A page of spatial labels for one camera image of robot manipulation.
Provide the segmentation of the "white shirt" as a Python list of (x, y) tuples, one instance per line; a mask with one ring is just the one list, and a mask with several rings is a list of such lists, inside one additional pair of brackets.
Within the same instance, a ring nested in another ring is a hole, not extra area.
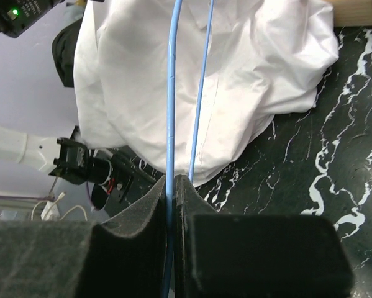
[[(166, 168), (168, 33), (173, 1), (89, 1), (75, 50), (80, 134)], [(175, 173), (200, 186), (277, 114), (315, 107), (338, 59), (325, 1), (184, 1), (176, 43)]]

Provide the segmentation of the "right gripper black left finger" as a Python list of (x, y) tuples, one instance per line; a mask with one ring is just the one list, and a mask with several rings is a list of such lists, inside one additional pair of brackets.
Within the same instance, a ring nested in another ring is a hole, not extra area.
[(104, 223), (0, 221), (0, 297), (160, 297), (165, 179)]

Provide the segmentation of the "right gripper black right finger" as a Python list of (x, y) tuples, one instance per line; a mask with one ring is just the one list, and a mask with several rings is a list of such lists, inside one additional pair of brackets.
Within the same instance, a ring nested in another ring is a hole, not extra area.
[(355, 277), (333, 225), (313, 215), (221, 214), (174, 180), (176, 297), (348, 297)]

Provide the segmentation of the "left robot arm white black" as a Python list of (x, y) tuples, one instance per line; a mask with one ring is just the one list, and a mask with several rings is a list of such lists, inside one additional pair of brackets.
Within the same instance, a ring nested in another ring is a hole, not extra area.
[[(0, 1), (0, 34), (17, 38), (58, 5), (58, 1)], [(81, 21), (66, 26), (52, 43), (57, 73), (73, 87), (75, 48)], [(50, 176), (80, 185), (112, 182), (109, 160), (93, 155), (86, 145), (69, 138), (39, 137), (0, 127), (0, 159), (27, 165)]]

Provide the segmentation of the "blue wire hanger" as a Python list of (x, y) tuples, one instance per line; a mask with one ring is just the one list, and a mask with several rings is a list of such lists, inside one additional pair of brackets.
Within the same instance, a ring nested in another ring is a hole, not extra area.
[[(173, 200), (174, 200), (174, 178), (175, 178), (175, 99), (176, 99), (176, 39), (178, 32), (179, 17), (181, 13), (182, 0), (175, 1), (170, 22), (168, 36), (168, 65), (167, 65), (167, 102), (166, 102), (166, 258), (161, 296), (168, 297), (170, 290), (171, 271), (174, 255), (174, 232), (173, 232)], [(194, 121), (193, 142), (191, 147), (191, 157), (189, 164), (188, 178), (194, 179), (194, 167), (197, 150), (197, 137), (199, 133), (199, 119), (201, 114), (202, 95), (204, 78), (207, 65), (207, 54), (209, 49), (209, 39), (211, 33), (212, 15), (214, 11), (214, 1), (209, 2), (209, 14), (207, 19), (206, 38), (204, 44), (204, 54), (202, 58), (201, 76), (199, 80), (199, 90), (197, 94), (196, 114)]]

